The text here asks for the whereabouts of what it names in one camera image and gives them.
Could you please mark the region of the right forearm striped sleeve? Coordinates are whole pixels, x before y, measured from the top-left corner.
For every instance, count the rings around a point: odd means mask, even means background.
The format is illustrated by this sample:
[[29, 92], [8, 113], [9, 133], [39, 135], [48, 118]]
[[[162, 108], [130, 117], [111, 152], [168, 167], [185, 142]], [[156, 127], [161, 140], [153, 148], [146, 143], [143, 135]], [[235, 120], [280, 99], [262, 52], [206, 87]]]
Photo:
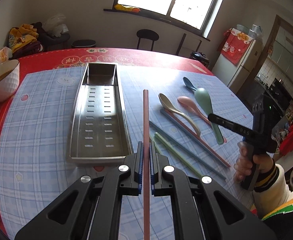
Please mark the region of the right forearm striped sleeve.
[[254, 205], [260, 219], [293, 212], [293, 191], [286, 184], [284, 169], [273, 164], [273, 171], [257, 183], [253, 191]]

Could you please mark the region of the right hand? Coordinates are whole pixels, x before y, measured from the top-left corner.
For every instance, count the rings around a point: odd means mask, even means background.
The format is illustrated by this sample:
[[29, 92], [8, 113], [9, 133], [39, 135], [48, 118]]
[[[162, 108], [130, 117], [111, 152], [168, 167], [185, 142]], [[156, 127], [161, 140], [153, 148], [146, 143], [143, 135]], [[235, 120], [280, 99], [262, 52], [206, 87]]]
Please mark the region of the right hand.
[[268, 154], [254, 155], [253, 160], [248, 157], [248, 148], [245, 142], [238, 143], [239, 156], [234, 164], [234, 180], [236, 182], [243, 181], [247, 176], [252, 173], [253, 164], [257, 165], [260, 173], [269, 172], [274, 164], [274, 160]]

